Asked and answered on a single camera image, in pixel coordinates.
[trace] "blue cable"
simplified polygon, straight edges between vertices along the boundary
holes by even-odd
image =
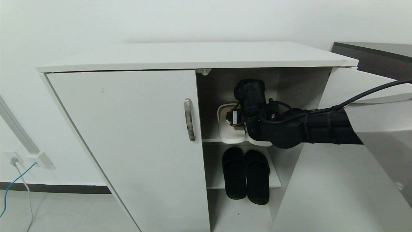
[[[14,182],[16,182],[18,179],[20,179],[20,177],[22,177],[24,174],[26,174],[26,172],[28,172],[34,165],[36,165],[37,163],[34,163],[32,166],[30,166],[23,174],[21,174],[17,179],[15,179],[13,182],[11,182],[9,184],[9,186],[6,188],[6,192],[4,193],[4,210],[0,215],[3,216],[4,212],[6,212],[6,197],[7,197],[7,192],[9,191],[10,187],[14,184]]]

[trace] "white wall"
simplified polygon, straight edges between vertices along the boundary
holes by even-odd
[[[1,1],[1,95],[56,166],[29,183],[103,185],[35,67],[115,43],[290,40],[412,43],[412,1]],[[1,121],[1,150],[27,154]],[[1,181],[17,173],[1,159]]]

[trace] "cabinet door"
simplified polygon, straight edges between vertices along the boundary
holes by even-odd
[[[210,231],[194,70],[47,77],[141,231]]]
[[[319,109],[391,81],[334,68]],[[411,87],[398,85],[365,98],[408,93]],[[272,232],[276,231],[409,232],[412,209],[366,146],[304,144],[276,215]]]

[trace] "white cable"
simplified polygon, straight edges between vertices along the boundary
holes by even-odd
[[[20,169],[17,167],[17,165],[15,165],[15,167],[16,167],[17,171],[19,172],[19,174],[21,175]],[[29,224],[29,226],[28,226],[28,228],[27,228],[27,232],[28,232],[28,231],[30,230],[31,224],[33,223],[33,220],[34,220],[34,217],[33,217],[33,209],[32,209],[32,207],[31,207],[30,189],[29,189],[29,187],[27,186],[26,182],[24,181],[24,178],[23,178],[23,177],[21,177],[21,180],[23,181],[23,184],[24,184],[24,186],[25,186],[26,189],[27,189],[27,192],[28,192],[28,203],[29,203],[29,205],[30,205],[31,221],[30,221],[30,224]]]

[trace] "cabinet top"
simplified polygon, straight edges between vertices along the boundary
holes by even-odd
[[[357,65],[356,59],[293,42],[130,43],[70,56],[37,70],[52,73]]]

